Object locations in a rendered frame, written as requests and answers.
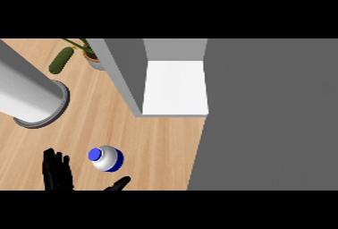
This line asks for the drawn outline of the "green cucumber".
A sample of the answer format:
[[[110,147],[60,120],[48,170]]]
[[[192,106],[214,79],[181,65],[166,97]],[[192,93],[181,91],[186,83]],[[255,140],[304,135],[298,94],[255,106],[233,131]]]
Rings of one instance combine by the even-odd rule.
[[[48,65],[48,72],[53,74],[59,74],[63,70],[63,67],[69,61],[69,58],[72,57],[73,49],[71,47],[65,47],[53,60],[53,62]]]

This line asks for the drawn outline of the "large flat dark grey door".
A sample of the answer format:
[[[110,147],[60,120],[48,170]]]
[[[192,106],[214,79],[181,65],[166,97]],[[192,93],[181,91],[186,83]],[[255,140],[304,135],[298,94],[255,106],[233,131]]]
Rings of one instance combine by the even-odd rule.
[[[338,190],[338,39],[212,39],[193,190]]]

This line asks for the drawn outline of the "potted green plant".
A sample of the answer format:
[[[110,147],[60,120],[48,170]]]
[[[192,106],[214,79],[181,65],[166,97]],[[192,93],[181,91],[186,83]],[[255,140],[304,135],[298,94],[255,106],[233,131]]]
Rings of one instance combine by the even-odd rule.
[[[84,59],[87,60],[88,65],[91,65],[91,67],[97,71],[103,71],[104,67],[100,63],[100,60],[96,56],[96,53],[91,49],[87,39],[85,38],[81,39],[81,45],[76,42],[71,41],[68,38],[65,38],[65,41],[71,43],[73,48],[78,48],[82,51],[82,56],[84,56]]]

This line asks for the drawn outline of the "grey cabinet with white shelf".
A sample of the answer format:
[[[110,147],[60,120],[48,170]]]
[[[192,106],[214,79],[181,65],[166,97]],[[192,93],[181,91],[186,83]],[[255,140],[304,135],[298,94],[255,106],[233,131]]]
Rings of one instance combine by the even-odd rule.
[[[205,117],[200,38],[91,38],[94,54],[137,117]]]

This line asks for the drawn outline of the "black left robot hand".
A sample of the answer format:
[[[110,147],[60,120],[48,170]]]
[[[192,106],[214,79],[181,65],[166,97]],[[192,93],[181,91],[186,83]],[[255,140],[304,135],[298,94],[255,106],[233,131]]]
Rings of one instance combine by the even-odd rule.
[[[42,154],[42,178],[47,191],[73,190],[69,156],[63,156],[51,148]]]

